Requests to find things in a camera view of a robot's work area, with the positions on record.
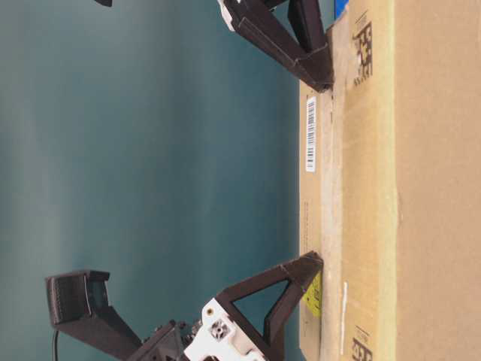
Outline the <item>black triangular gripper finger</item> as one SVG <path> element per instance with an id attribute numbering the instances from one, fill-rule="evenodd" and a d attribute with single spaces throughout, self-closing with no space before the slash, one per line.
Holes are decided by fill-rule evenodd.
<path id="1" fill-rule="evenodd" d="M 261 350 L 284 348 L 284 326 L 314 278 L 323 270 L 323 260 L 315 251 L 279 264 L 260 274 L 247 278 L 219 293 L 219 304 L 240 326 L 254 345 Z M 264 331 L 259 333 L 234 302 L 286 282 L 286 287 L 264 318 Z"/>
<path id="2" fill-rule="evenodd" d="M 318 1 L 291 0 L 288 19 L 301 48 L 306 53 L 312 53 L 328 44 Z"/>
<path id="3" fill-rule="evenodd" d="M 239 30 L 236 33 L 278 61 L 315 91 L 323 92 L 333 85 L 334 68 L 329 42 L 323 48 L 306 53 L 296 35 L 291 36 L 279 20 L 267 25 L 243 20 Z"/>

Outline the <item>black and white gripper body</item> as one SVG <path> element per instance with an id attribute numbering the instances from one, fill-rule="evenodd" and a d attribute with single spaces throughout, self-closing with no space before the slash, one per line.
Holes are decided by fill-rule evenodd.
<path id="1" fill-rule="evenodd" d="M 130 360 L 266 360 L 228 312 L 211 299 L 188 328 L 173 320 L 157 329 Z"/>

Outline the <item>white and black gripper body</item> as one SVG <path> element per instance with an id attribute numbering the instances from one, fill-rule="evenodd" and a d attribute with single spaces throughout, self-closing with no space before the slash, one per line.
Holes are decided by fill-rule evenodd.
<path id="1" fill-rule="evenodd" d="M 218 1 L 221 18 L 231 32 L 239 32 L 243 20 L 261 25 L 277 23 L 274 10 L 284 1 Z"/>

